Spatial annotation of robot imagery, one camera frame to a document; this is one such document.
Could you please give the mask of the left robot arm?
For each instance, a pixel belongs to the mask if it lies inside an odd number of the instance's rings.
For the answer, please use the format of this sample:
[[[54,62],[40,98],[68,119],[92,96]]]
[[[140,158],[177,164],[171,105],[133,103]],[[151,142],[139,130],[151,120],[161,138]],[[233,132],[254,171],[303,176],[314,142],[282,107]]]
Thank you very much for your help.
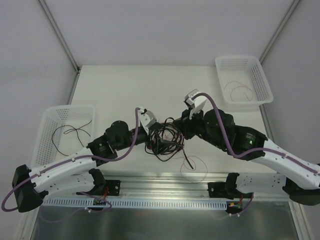
[[[15,210],[29,212],[68,193],[101,194],[105,179],[98,167],[124,159],[134,146],[150,142],[151,134],[162,126],[152,121],[129,130],[126,122],[115,121],[102,136],[65,159],[35,168],[20,165],[12,180]]]

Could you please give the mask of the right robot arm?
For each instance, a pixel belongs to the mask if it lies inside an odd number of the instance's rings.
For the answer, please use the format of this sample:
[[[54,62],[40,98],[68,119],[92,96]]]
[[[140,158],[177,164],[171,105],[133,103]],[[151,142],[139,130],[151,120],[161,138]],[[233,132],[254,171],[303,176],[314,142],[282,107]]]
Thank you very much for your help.
[[[310,163],[277,146],[258,130],[236,125],[231,114],[222,110],[200,111],[190,116],[182,112],[174,125],[185,139],[194,136],[215,146],[236,159],[264,165],[284,177],[280,191],[301,205],[320,203],[320,166]]]

